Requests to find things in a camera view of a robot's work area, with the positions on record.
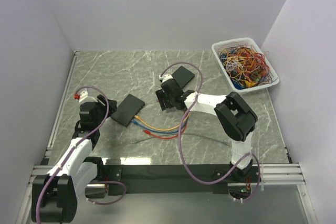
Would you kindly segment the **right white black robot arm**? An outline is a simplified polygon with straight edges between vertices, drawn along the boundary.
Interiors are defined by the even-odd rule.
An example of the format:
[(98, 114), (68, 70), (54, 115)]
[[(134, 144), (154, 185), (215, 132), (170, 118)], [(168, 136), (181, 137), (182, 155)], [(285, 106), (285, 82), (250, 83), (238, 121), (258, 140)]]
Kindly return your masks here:
[(251, 138), (258, 121), (252, 108), (237, 92), (210, 95), (198, 91), (183, 91), (170, 74), (160, 77), (160, 81), (161, 89), (156, 95), (161, 109), (176, 108), (184, 112), (178, 128), (178, 137), (182, 136), (182, 127), (190, 112), (216, 116), (224, 132), (231, 139), (231, 176), (238, 182), (245, 180), (253, 165)]

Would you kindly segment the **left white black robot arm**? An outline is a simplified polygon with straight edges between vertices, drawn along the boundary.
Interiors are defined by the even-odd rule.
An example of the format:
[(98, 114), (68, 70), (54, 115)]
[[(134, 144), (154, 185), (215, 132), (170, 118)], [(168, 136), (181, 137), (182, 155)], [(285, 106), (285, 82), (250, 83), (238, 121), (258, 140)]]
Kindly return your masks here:
[(31, 219), (35, 223), (70, 223), (75, 217), (78, 197), (92, 181), (104, 180), (106, 170), (100, 158), (90, 158), (105, 120), (117, 110), (117, 102), (103, 95), (75, 94), (80, 119), (68, 149), (58, 163), (33, 180)]

